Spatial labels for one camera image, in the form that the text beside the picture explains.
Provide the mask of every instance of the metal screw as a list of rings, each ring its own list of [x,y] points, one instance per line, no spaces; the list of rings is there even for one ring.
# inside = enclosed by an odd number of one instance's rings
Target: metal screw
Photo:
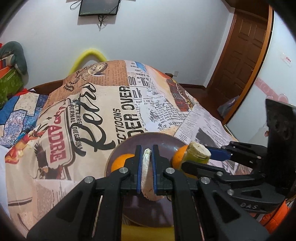
[[[208,177],[202,177],[200,179],[200,181],[203,183],[203,184],[209,184],[210,183],[210,179]]]
[[[128,172],[128,168],[127,167],[122,167],[122,168],[119,169],[119,172],[125,174],[125,173]]]
[[[94,178],[91,177],[91,176],[88,176],[88,177],[86,177],[86,178],[84,179],[84,181],[85,181],[86,183],[92,183],[93,180],[94,180]]]
[[[228,189],[227,190],[227,194],[230,195],[230,196],[232,196],[234,194],[234,191],[232,189]]]
[[[216,172],[217,176],[222,177],[223,176],[223,172]]]
[[[175,172],[175,169],[173,169],[172,167],[168,167],[165,171],[168,174],[173,174]]]

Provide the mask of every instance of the blue patterned fabric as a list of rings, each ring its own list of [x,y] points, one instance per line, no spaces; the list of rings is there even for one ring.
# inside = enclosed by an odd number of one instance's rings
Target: blue patterned fabric
[[[9,148],[34,129],[47,98],[46,95],[26,93],[12,97],[5,104],[0,110],[0,145]]]

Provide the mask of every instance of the wooden door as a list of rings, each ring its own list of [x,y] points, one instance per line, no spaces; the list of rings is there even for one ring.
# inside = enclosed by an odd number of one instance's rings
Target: wooden door
[[[217,105],[239,96],[258,60],[267,29],[267,22],[237,12],[225,55],[209,87]]]

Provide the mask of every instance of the white wall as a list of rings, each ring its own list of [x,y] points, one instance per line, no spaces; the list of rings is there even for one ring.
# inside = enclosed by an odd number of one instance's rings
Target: white wall
[[[211,68],[209,70],[209,73],[207,74],[207,77],[205,79],[205,82],[203,83],[203,85],[205,87],[207,87],[207,85],[209,84],[209,82],[211,80],[211,77],[212,77],[212,75],[214,73],[214,70],[216,68],[216,65],[218,64],[218,61],[220,59],[221,53],[223,51],[223,48],[224,48],[224,45],[226,43],[226,40],[227,40],[227,37],[228,37],[228,33],[229,33],[229,30],[230,30],[230,27],[231,27],[231,23],[232,23],[232,20],[233,20],[233,15],[234,15],[235,8],[229,7],[228,10],[229,10],[230,14],[228,16],[228,20],[226,22],[225,30],[224,30],[223,36],[221,38],[221,42],[220,42],[219,48],[218,48],[217,53],[215,55],[215,58],[213,60],[212,66],[211,66]]]
[[[69,9],[72,3],[28,0],[1,35],[0,42],[14,40],[24,48],[27,88],[65,78],[89,48],[108,60],[179,71],[180,83],[202,85],[231,24],[222,0],[122,0],[117,16],[100,31],[97,17],[78,17],[79,8]]]
[[[291,60],[290,64],[284,61],[285,57]],[[241,142],[267,145],[264,137],[268,130],[265,124],[267,90],[273,90],[276,95],[284,94],[290,104],[296,105],[296,41],[276,13],[270,45],[258,77],[266,85],[264,88],[263,85],[262,88],[252,86],[227,127]]]

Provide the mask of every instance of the dark plate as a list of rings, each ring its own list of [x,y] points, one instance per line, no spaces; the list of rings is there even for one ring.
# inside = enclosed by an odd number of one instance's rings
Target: dark plate
[[[105,176],[110,174],[114,160],[122,154],[135,153],[136,145],[141,145],[143,151],[158,145],[160,155],[171,160],[175,152],[186,144],[173,136],[158,132],[132,136],[113,150],[106,165]],[[172,205],[166,197],[153,202],[146,199],[142,193],[138,196],[125,196],[123,214],[131,221],[143,226],[170,227],[173,225]]]

